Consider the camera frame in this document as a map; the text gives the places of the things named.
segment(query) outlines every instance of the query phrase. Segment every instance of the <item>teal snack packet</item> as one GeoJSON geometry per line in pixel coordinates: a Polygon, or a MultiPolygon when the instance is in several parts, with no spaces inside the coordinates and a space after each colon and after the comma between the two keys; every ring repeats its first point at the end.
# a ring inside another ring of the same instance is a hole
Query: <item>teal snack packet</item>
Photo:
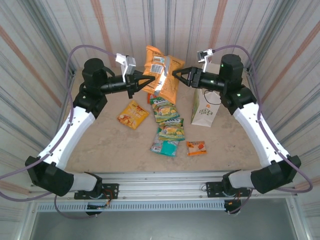
{"type": "Polygon", "coordinates": [[[178,141],[162,141],[159,140],[159,131],[161,129],[158,128],[158,133],[156,134],[152,147],[150,150],[156,154],[165,155],[168,157],[175,157],[178,149],[178,141]]]}

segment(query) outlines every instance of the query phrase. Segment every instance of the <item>yellow snack packet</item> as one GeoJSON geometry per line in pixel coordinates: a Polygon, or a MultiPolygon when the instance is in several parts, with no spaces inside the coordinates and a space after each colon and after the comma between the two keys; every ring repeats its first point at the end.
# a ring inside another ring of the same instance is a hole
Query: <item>yellow snack packet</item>
{"type": "Polygon", "coordinates": [[[148,115],[149,112],[140,107],[135,100],[132,100],[117,119],[120,123],[136,129],[148,115]]]}
{"type": "Polygon", "coordinates": [[[184,61],[174,56],[164,55],[154,46],[146,46],[143,75],[154,76],[155,80],[143,90],[176,104],[179,80],[172,75],[172,72],[182,69],[184,65],[184,61]]]}

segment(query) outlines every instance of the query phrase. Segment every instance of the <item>green snack packet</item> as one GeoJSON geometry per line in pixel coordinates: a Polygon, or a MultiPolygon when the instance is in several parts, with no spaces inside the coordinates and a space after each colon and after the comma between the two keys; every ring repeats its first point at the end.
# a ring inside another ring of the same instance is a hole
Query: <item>green snack packet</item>
{"type": "Polygon", "coordinates": [[[169,119],[177,118],[179,117],[179,113],[177,112],[177,109],[175,106],[166,105],[166,106],[160,106],[158,109],[154,110],[154,116],[155,121],[157,123],[167,121],[169,119]]]}
{"type": "Polygon", "coordinates": [[[184,119],[183,118],[171,118],[167,121],[162,121],[159,123],[160,127],[165,126],[176,126],[176,127],[183,127],[184,126],[184,119]]]}
{"type": "Polygon", "coordinates": [[[159,127],[159,139],[164,141],[183,141],[185,140],[185,131],[181,126],[162,126],[159,127]]]}
{"type": "Polygon", "coordinates": [[[175,105],[162,97],[158,96],[150,99],[150,104],[157,123],[180,116],[175,105]]]}
{"type": "Polygon", "coordinates": [[[162,106],[175,106],[173,103],[160,96],[150,99],[150,104],[153,110],[156,110],[162,106]]]}
{"type": "Polygon", "coordinates": [[[154,138],[152,147],[150,150],[156,154],[166,155],[169,157],[175,157],[178,148],[178,141],[163,141],[159,139],[159,131],[161,128],[158,128],[158,132],[154,138]]]}

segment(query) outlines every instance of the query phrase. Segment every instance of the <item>barcode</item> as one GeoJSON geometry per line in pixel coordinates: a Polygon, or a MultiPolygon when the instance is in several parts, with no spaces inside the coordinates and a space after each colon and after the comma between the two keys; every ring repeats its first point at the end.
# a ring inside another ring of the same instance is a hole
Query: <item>barcode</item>
{"type": "Polygon", "coordinates": [[[153,149],[155,152],[160,152],[160,151],[161,151],[161,148],[155,147],[155,146],[153,146],[152,149],[153,149]]]}
{"type": "Polygon", "coordinates": [[[159,64],[152,64],[150,72],[155,74],[161,74],[163,69],[164,67],[159,64]]]}
{"type": "Polygon", "coordinates": [[[165,59],[163,57],[160,57],[160,56],[154,56],[153,57],[153,61],[154,62],[159,62],[159,63],[162,63],[162,64],[165,63],[165,59]]]}

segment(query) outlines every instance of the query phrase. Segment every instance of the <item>snack packaging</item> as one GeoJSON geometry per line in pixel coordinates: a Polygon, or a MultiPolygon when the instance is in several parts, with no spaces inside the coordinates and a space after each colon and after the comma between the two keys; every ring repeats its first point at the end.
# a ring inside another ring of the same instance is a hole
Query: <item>snack packaging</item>
{"type": "Polygon", "coordinates": [[[153,108],[155,121],[157,123],[178,118],[180,116],[175,105],[162,97],[150,99],[150,104],[153,108]]]}
{"type": "Polygon", "coordinates": [[[160,122],[159,126],[160,127],[165,127],[165,126],[183,127],[184,126],[184,119],[181,117],[172,118],[167,121],[160,122]]]}
{"type": "Polygon", "coordinates": [[[159,127],[159,139],[164,141],[183,141],[185,140],[184,128],[181,126],[161,126],[159,127]]]}
{"type": "Polygon", "coordinates": [[[140,107],[135,100],[132,100],[118,115],[117,120],[132,129],[136,129],[148,115],[149,112],[140,107]]]}
{"type": "Polygon", "coordinates": [[[163,141],[159,140],[159,129],[156,134],[150,150],[156,154],[175,157],[178,149],[178,141],[163,141]]]}
{"type": "Polygon", "coordinates": [[[172,75],[172,72],[182,69],[184,65],[184,61],[174,56],[164,55],[154,46],[146,46],[143,75],[154,76],[155,80],[143,90],[176,104],[179,80],[172,75]]]}
{"type": "Polygon", "coordinates": [[[188,147],[188,156],[207,153],[205,141],[187,141],[186,146],[188,147]]]}
{"type": "Polygon", "coordinates": [[[156,95],[148,93],[146,102],[149,104],[149,103],[150,103],[150,99],[154,99],[154,98],[156,98],[156,97],[157,97],[156,95]]]}

